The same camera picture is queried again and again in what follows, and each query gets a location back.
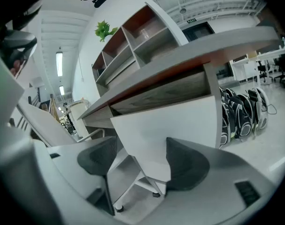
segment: white floor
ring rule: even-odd
[[[256,138],[250,135],[243,142],[232,141],[223,149],[242,157],[278,185],[285,173],[285,89],[279,79],[269,85],[265,85],[261,79],[261,83],[261,88],[277,109],[277,114],[269,115],[268,126],[261,133],[257,133]],[[237,94],[246,94],[245,90],[252,89],[253,86],[253,81],[245,82],[233,90]],[[274,113],[274,108],[270,106],[269,112]]]
[[[237,94],[246,94],[246,90],[252,89],[254,85],[256,83],[253,81],[245,82],[233,90]],[[257,137],[250,135],[243,141],[234,140],[222,149],[242,157],[278,185],[285,174],[285,89],[279,79],[270,85],[264,85],[262,79],[261,88],[276,107],[277,114],[269,115],[268,126]],[[269,112],[274,113],[275,110],[269,107]],[[134,186],[124,199],[124,211],[117,213],[115,218],[131,225],[136,224],[160,205],[163,199],[162,196],[154,198],[151,192]]]

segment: gray countertop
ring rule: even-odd
[[[166,78],[168,70],[175,69],[178,65],[182,66],[181,71],[208,62],[215,66],[223,65],[244,54],[269,46],[278,40],[279,38],[272,27],[230,30],[196,39],[148,63],[133,73],[106,92],[79,119],[89,116],[136,90],[158,82],[162,76]]]

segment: ceiling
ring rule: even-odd
[[[197,21],[229,16],[255,16],[265,6],[262,0],[153,0],[180,27],[187,25],[187,20]]]
[[[39,15],[28,26],[38,39],[33,55],[49,94],[57,105],[72,102],[72,83],[78,55],[78,44],[95,8],[91,1],[43,0]],[[56,52],[63,52],[63,76],[57,76]],[[61,96],[59,86],[64,87]]]
[[[154,0],[180,26],[187,20],[219,19],[228,16],[255,16],[265,6],[262,0]],[[72,101],[72,83],[80,38],[95,8],[91,1],[43,0],[41,11],[29,26],[38,39],[33,55],[48,93],[55,95],[58,105]],[[63,52],[63,76],[56,72],[55,54]],[[64,86],[65,96],[59,86]]]

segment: desk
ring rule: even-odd
[[[222,108],[213,66],[277,40],[272,27],[231,30],[194,40],[131,74],[80,119],[86,126],[114,128],[146,176],[168,181],[167,136],[213,148],[220,145]]]
[[[285,54],[285,47],[281,48],[281,46],[279,46],[278,50],[275,51],[271,51],[271,52],[266,52],[263,54],[258,54],[257,57],[253,57],[253,58],[244,58],[242,60],[239,60],[237,62],[232,63],[233,67],[237,67],[237,66],[243,66],[245,64],[247,64],[250,61],[263,61],[263,64],[265,65],[266,71],[268,71],[268,64],[266,62],[266,60],[268,59],[275,59],[275,58],[279,58],[281,55]],[[246,75],[246,70],[245,67],[243,66],[244,69],[244,75],[245,75],[245,80],[247,82],[247,75]],[[256,74],[257,74],[257,81],[258,81],[258,86],[260,86],[260,79],[259,79],[259,72],[257,69],[257,66],[255,66],[255,70],[256,70]]]
[[[88,104],[89,102],[87,100],[82,99],[66,106],[68,109],[66,115],[69,114],[77,134],[80,137],[86,137],[89,135],[83,121],[81,119],[78,120],[78,117],[87,110]]]

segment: exit sign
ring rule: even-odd
[[[197,20],[195,19],[195,18],[193,18],[193,19],[190,19],[190,20],[188,20],[187,22],[188,23],[194,23],[194,22],[196,22]]]

